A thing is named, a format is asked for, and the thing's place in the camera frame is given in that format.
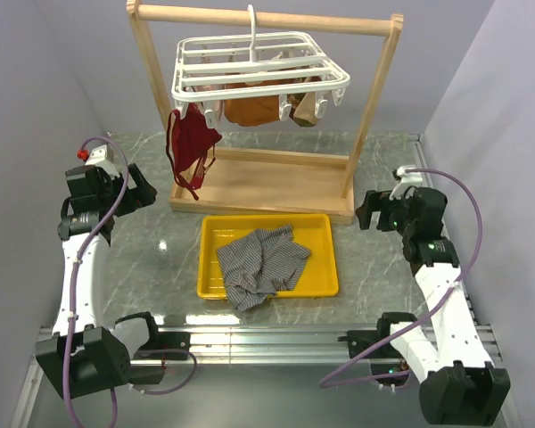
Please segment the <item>red underwear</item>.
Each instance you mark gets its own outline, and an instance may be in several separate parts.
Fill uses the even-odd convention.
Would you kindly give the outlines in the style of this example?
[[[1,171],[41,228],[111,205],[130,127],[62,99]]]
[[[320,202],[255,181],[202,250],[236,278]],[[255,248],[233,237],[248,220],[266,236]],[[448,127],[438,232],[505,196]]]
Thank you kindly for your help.
[[[204,115],[189,104],[185,116],[179,110],[169,114],[165,153],[169,159],[175,183],[198,201],[196,190],[216,160],[216,144],[222,139],[214,128],[208,128]]]

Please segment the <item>grey striped underwear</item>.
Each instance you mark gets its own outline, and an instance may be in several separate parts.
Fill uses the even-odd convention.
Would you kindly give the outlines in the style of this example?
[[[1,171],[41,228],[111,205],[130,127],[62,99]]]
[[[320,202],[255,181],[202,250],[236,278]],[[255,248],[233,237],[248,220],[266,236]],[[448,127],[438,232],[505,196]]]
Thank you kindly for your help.
[[[311,251],[293,240],[292,227],[255,229],[216,250],[227,299],[244,312],[292,291]]]

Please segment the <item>white plastic clip hanger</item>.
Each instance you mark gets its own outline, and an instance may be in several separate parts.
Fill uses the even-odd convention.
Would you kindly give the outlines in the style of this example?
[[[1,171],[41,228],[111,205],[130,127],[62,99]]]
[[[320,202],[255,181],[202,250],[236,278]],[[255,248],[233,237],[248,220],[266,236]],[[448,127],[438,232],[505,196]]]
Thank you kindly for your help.
[[[244,35],[190,37],[177,45],[171,85],[173,112],[180,119],[200,104],[208,128],[216,128],[215,106],[224,101],[276,98],[277,118],[291,111],[288,95],[315,96],[314,113],[324,117],[328,100],[342,103],[350,75],[331,60],[307,33],[258,33],[256,13],[248,6],[251,32]]]

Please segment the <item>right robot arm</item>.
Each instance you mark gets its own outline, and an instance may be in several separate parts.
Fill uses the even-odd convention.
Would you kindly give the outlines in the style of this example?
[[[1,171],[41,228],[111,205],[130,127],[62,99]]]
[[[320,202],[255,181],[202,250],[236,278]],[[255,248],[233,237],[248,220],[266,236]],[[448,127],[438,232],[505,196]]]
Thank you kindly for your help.
[[[443,235],[448,199],[416,187],[410,195],[366,193],[356,215],[361,229],[378,213],[378,230],[401,235],[405,260],[424,295],[435,340],[415,316],[386,313],[377,323],[375,346],[385,356],[406,360],[419,386],[419,403],[429,424],[491,426],[509,393],[504,368],[494,367],[472,319],[460,279],[463,269],[453,243]]]

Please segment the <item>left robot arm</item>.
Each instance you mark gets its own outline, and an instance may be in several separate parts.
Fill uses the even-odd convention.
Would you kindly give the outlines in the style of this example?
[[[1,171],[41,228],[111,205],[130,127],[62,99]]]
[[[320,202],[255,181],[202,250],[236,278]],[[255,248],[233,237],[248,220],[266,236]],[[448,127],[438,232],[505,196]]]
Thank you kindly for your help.
[[[108,325],[101,291],[114,219],[151,205],[157,192],[136,164],[111,176],[83,165],[65,173],[58,235],[65,262],[62,301],[52,336],[36,345],[37,362],[61,398],[76,399],[143,378],[131,359],[153,358],[162,337],[154,317],[140,312]]]

